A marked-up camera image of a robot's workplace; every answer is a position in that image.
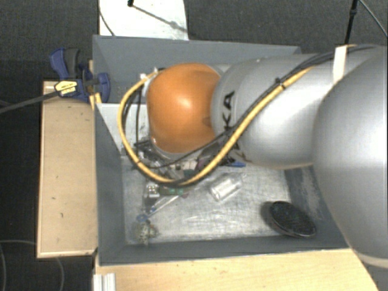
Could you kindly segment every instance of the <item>blue clamp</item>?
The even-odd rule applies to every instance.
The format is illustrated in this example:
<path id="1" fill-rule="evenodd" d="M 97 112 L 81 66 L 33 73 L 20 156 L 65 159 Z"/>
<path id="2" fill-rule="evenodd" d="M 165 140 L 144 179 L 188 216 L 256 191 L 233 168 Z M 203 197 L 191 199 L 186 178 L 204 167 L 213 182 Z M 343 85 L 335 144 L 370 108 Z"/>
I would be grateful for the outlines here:
<path id="1" fill-rule="evenodd" d="M 226 165 L 227 167 L 243 168 L 246 166 L 244 162 L 234 161 Z"/>
<path id="2" fill-rule="evenodd" d="M 101 101 L 107 102 L 110 94 L 110 81 L 107 73 L 99 73 L 96 79 L 85 64 L 78 64 L 79 50 L 76 48 L 57 48 L 50 54 L 50 65 L 58 74 L 60 80 L 71 79 L 76 82 L 74 88 L 69 92 L 61 94 L 60 97 L 75 98 L 89 102 L 89 96 L 93 93 L 87 90 L 88 86 L 99 87 Z"/>

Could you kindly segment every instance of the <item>metal wire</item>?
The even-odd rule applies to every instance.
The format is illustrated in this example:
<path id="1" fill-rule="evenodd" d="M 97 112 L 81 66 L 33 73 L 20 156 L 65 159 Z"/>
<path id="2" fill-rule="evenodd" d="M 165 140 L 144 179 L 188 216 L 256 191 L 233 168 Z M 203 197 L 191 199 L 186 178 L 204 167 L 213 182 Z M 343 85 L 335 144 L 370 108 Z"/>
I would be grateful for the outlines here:
<path id="1" fill-rule="evenodd" d="M 359 0 L 359 2 L 361 3 L 361 5 L 366 9 L 366 11 L 369 13 L 369 15 L 373 18 L 373 20 L 376 22 L 376 24 L 378 25 L 378 27 L 381 29 L 381 31 L 383 32 L 383 34 L 386 36 L 386 38 L 388 38 L 388 34 L 386 32 L 386 30 L 384 29 L 383 25 L 380 23 L 380 21 L 377 19 L 377 17 L 375 16 L 375 14 L 371 11 L 371 9 L 366 5 L 366 3 L 363 1 L 363 0 Z"/>
<path id="2" fill-rule="evenodd" d="M 365 49 L 372 49 L 372 48 L 374 48 L 374 46 L 372 46 L 372 45 L 358 45 L 358 46 L 355 46 L 355 47 L 348 48 L 348 52 L 351 53 L 351 52 L 356 52 L 356 51 L 365 50 Z M 288 74 L 284 75 L 282 78 L 275 79 L 275 82 L 273 83 L 273 85 L 271 85 L 263 94 L 261 94 L 258 97 L 258 99 L 256 99 L 253 102 L 253 104 L 246 110 L 246 112 L 240 117 L 238 122 L 233 126 L 232 131 L 235 132 L 235 130 L 239 129 L 240 125 L 242 124 L 243 121 L 245 121 L 246 117 L 248 115 L 250 115 L 251 112 L 253 112 L 253 109 L 256 108 L 256 106 L 258 104 L 262 103 L 262 101 L 264 99 L 266 99 L 269 95 L 272 95 L 272 93 L 276 90 L 276 88 L 279 85 L 283 86 L 284 85 L 283 83 L 285 83 L 286 81 L 290 81 L 293 77 L 295 77 L 296 75 L 300 74 L 303 70 L 307 70 L 308 68 L 311 68 L 313 65 L 322 64 L 322 63 L 324 63 L 326 61 L 330 61 L 331 59 L 333 59 L 334 53 L 335 52 L 328 52 L 328 53 L 324 53 L 324 54 L 315 55 L 315 56 L 307 59 L 306 61 L 300 63 L 299 65 L 297 65 L 291 72 L 289 72 Z M 165 185 L 167 185 L 167 186 L 177 186 L 177 185 L 181 185 L 183 183 L 183 185 L 186 185 L 186 186 L 185 187 L 179 187 L 179 189 L 180 190 L 185 190 L 185 189 L 190 189 L 189 184 L 191 184 L 191 182 L 189 182 L 189 181 L 193 180 L 193 182 L 194 182 L 194 180 L 197 180 L 196 179 L 197 177 L 198 177 L 198 172 L 195 172 L 192 176 L 185 177 L 185 178 L 182 178 L 182 179 L 172 180 L 170 182 L 164 182 L 163 181 L 163 183 Z"/>
<path id="3" fill-rule="evenodd" d="M 101 1 L 101 0 L 98 0 L 98 12 L 99 12 L 99 15 L 101 16 L 101 19 L 102 19 L 102 21 L 104 22 L 104 24 L 105 24 L 105 26 L 107 27 L 107 29 L 109 30 L 110 34 L 111 34 L 112 36 L 116 36 L 115 33 L 112 31 L 112 29 L 109 27 L 107 21 L 106 21 L 105 18 L 104 18 L 104 15 L 102 15 L 100 1 Z"/>

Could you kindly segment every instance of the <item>white paper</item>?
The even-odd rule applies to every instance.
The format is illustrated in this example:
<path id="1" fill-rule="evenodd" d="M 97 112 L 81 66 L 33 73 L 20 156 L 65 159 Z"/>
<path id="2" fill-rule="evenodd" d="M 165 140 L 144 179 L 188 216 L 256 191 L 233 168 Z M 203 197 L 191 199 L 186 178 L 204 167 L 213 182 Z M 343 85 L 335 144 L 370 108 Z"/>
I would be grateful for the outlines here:
<path id="1" fill-rule="evenodd" d="M 183 0 L 100 0 L 101 13 L 116 36 L 188 40 Z M 99 18 L 99 34 L 111 33 Z"/>

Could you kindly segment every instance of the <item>small metal part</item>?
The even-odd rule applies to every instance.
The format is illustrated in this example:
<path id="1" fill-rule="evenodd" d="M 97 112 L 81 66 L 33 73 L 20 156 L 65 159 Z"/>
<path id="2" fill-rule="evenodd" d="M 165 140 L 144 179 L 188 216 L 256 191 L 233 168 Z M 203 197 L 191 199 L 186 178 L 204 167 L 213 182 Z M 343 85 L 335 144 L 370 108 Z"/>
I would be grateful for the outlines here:
<path id="1" fill-rule="evenodd" d="M 166 175 L 173 179 L 181 179 L 184 176 L 184 171 L 182 169 L 177 169 L 176 167 L 168 167 Z"/>
<path id="2" fill-rule="evenodd" d="M 284 86 L 284 83 L 283 83 L 279 78 L 276 78 L 275 81 L 276 81 L 276 83 L 277 83 L 279 86 L 281 86 L 281 88 L 282 88 L 283 90 L 286 89 L 286 87 Z"/>
<path id="3" fill-rule="evenodd" d="M 144 222 L 136 222 L 134 232 L 139 243 L 145 246 L 148 245 L 150 238 L 154 238 L 158 234 L 158 230 L 148 219 Z"/>
<path id="4" fill-rule="evenodd" d="M 155 183 L 147 184 L 143 194 L 143 211 L 145 211 L 146 214 L 153 211 L 152 208 L 155 206 L 159 197 L 159 185 Z"/>
<path id="5" fill-rule="evenodd" d="M 242 176 L 239 173 L 225 173 L 211 182 L 210 193 L 216 201 L 222 201 L 237 192 L 242 183 Z"/>
<path id="6" fill-rule="evenodd" d="M 148 220 L 148 216 L 142 213 L 136 217 L 136 220 L 137 222 L 146 222 Z"/>
<path id="7" fill-rule="evenodd" d="M 151 212 L 150 212 L 149 216 L 154 215 L 156 212 L 163 209 L 168 204 L 171 204 L 172 202 L 174 202 L 174 200 L 176 200 L 178 198 L 179 198 L 178 195 L 173 196 L 173 197 L 171 197 L 171 196 L 160 197 L 160 199 L 151 208 Z"/>
<path id="8" fill-rule="evenodd" d="M 275 228 L 282 234 L 297 238 L 311 238 L 316 234 L 310 217 L 289 202 L 275 201 L 269 212 Z"/>

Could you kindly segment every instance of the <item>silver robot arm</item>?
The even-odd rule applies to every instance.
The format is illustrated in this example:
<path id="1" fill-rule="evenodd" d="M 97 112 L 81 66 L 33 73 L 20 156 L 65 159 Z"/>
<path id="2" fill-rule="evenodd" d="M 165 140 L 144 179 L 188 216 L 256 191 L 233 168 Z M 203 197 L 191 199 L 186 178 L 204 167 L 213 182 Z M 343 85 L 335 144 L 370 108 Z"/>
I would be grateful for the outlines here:
<path id="1" fill-rule="evenodd" d="M 233 65 L 212 99 L 216 134 L 234 125 L 273 79 L 310 55 Z M 324 200 L 380 290 L 388 290 L 387 48 L 353 52 L 344 76 L 320 64 L 252 121 L 232 157 L 263 167 L 313 165 Z"/>

